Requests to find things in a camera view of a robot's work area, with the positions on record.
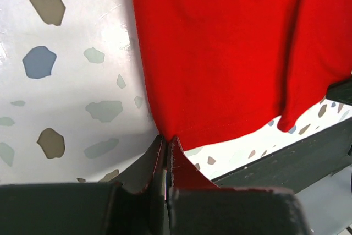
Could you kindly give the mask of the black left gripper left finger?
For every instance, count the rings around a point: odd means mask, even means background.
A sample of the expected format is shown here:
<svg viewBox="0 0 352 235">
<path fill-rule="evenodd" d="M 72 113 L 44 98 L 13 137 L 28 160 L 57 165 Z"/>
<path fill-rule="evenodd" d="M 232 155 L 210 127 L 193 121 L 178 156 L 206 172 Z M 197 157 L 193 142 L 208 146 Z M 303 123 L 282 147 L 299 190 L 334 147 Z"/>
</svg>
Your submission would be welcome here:
<svg viewBox="0 0 352 235">
<path fill-rule="evenodd" d="M 1 186 L 1 234 L 162 234 L 166 143 L 106 182 Z"/>
</svg>

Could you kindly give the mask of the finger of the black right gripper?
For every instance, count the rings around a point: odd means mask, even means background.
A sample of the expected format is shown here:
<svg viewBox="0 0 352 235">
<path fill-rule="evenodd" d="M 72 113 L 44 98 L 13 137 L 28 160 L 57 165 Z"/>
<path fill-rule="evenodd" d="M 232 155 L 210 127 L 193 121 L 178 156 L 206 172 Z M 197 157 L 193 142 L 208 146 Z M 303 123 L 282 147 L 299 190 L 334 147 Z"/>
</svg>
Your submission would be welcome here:
<svg viewBox="0 0 352 235">
<path fill-rule="evenodd" d="M 326 99 L 336 102 L 351 102 L 352 101 L 352 80 L 349 77 L 347 80 L 331 85 L 326 93 Z"/>
<path fill-rule="evenodd" d="M 284 187 L 295 193 L 351 165 L 351 119 L 213 179 L 225 187 Z"/>
</svg>

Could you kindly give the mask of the red t-shirt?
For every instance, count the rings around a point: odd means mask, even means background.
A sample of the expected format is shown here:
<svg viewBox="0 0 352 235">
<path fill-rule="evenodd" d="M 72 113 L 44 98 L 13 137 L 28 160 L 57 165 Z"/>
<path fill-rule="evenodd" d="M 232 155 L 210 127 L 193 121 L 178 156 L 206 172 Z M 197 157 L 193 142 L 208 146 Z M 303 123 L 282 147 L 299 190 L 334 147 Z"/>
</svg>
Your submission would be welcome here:
<svg viewBox="0 0 352 235">
<path fill-rule="evenodd" d="M 288 132 L 351 75 L 351 0 L 133 0 L 151 113 L 185 150 Z"/>
</svg>

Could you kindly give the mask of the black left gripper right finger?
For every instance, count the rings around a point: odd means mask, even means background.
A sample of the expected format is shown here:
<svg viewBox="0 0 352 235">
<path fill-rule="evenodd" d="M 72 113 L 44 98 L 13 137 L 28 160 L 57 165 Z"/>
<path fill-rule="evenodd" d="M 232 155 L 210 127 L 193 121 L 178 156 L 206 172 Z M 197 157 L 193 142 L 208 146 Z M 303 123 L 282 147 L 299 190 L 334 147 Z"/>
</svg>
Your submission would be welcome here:
<svg viewBox="0 0 352 235">
<path fill-rule="evenodd" d="M 294 193 L 280 187 L 221 188 L 169 143 L 167 208 L 171 234 L 310 234 Z"/>
</svg>

